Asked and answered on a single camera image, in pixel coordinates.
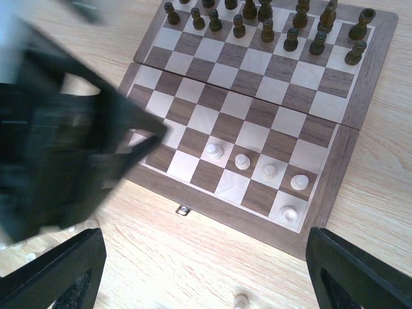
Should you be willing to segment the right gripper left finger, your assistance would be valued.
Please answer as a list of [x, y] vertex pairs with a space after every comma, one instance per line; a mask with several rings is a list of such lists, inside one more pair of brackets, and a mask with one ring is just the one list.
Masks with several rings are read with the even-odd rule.
[[86, 229], [1, 278], [1, 308], [93, 308], [106, 262], [100, 228]]

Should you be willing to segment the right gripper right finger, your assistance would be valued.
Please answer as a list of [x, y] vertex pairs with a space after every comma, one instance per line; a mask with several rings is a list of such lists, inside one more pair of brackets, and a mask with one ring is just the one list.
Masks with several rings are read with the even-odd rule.
[[306, 264], [319, 308], [411, 308], [411, 277], [328, 229], [310, 229]]

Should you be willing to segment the light rook piece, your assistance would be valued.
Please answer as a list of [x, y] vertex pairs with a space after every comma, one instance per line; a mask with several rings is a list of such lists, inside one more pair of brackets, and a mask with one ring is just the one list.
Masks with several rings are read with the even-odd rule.
[[279, 218], [282, 222], [291, 224], [299, 219], [299, 213], [288, 205], [279, 210]]

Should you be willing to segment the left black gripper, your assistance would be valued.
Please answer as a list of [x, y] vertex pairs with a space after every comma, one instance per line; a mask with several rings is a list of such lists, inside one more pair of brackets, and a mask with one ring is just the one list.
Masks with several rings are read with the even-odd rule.
[[124, 96], [139, 64], [117, 91], [32, 25], [16, 23], [6, 54], [22, 63], [16, 81], [1, 85], [1, 230], [9, 243], [88, 219], [167, 132]]

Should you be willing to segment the light pawn piece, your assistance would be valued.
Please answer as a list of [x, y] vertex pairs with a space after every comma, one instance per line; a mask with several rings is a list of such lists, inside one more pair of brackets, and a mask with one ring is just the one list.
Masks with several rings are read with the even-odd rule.
[[217, 161], [223, 156], [223, 149], [218, 144], [207, 144], [206, 153], [212, 161]]
[[305, 190], [308, 187], [309, 183], [310, 183], [309, 178], [304, 174], [297, 174], [293, 176], [292, 179], [290, 180], [290, 186], [295, 191]]
[[234, 163], [239, 170], [244, 171], [250, 167], [250, 158], [247, 155], [240, 153], [235, 156]]
[[274, 164], [265, 164], [262, 167], [262, 175], [266, 180], [271, 180], [277, 176], [277, 168]]

